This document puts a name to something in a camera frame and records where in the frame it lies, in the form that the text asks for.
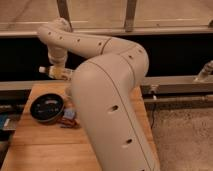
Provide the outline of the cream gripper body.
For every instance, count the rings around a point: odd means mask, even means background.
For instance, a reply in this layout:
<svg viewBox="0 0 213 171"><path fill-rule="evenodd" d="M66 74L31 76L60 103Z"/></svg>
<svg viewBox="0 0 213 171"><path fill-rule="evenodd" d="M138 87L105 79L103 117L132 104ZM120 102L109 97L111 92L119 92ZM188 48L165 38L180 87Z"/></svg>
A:
<svg viewBox="0 0 213 171"><path fill-rule="evenodd" d="M73 70L69 68L51 66L50 76L59 80L70 80L73 74Z"/></svg>

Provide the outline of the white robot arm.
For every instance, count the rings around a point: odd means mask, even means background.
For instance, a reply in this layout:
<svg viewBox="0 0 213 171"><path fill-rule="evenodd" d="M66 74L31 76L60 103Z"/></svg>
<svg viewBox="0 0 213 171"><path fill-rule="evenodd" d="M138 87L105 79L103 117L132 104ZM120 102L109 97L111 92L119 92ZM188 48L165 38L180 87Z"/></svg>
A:
<svg viewBox="0 0 213 171"><path fill-rule="evenodd" d="M160 171L130 100L148 72L144 47L73 33L63 18L41 25L37 35L47 45L55 78L61 77L68 52L86 59L71 76L70 94L102 171Z"/></svg>

